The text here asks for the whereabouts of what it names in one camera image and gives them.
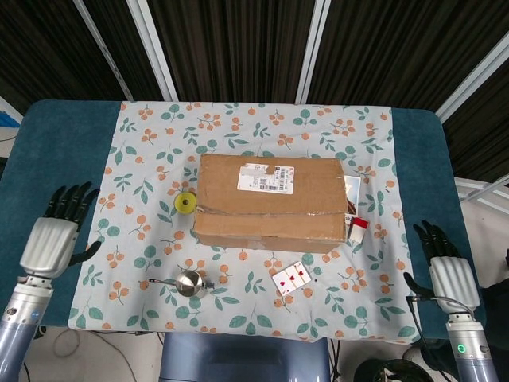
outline blue chair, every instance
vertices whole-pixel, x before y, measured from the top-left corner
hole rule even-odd
[[[167,333],[159,382],[325,382],[327,339]]]

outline red cap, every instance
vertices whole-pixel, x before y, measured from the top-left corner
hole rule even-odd
[[[359,227],[366,229],[367,226],[369,225],[369,221],[361,219],[360,217],[354,217],[352,220],[352,224],[358,225]]]

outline yellow ball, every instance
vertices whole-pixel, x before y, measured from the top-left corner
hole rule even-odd
[[[173,205],[179,213],[188,215],[193,213],[196,208],[196,196],[194,193],[179,193],[175,197]]]

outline robotic arm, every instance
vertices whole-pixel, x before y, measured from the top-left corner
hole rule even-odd
[[[91,183],[75,185],[65,192],[60,187],[52,196],[43,217],[32,228],[21,266],[26,276],[17,285],[0,321],[0,382],[17,380],[26,352],[41,323],[53,294],[51,282],[67,267],[90,259],[101,243],[72,256],[76,238],[88,209],[99,194],[85,193]]]
[[[416,301],[436,300],[449,315],[447,331],[462,382],[498,382],[483,326],[474,310],[480,305],[476,282],[466,259],[462,259],[443,231],[423,220],[425,229],[414,225],[419,235],[431,274],[433,290],[419,286],[409,273],[406,283],[416,296],[409,296],[409,306]]]

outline floral tablecloth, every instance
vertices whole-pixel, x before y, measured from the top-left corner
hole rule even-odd
[[[193,215],[177,213],[173,199],[196,190],[204,153],[340,159],[345,174],[362,179],[359,215],[370,221],[363,243],[328,254],[199,244]],[[88,238],[103,245],[82,266],[68,324],[410,342],[401,203],[388,107],[123,103]],[[271,275],[298,260],[313,280],[283,298]],[[215,290],[185,298],[148,282],[185,269]]]

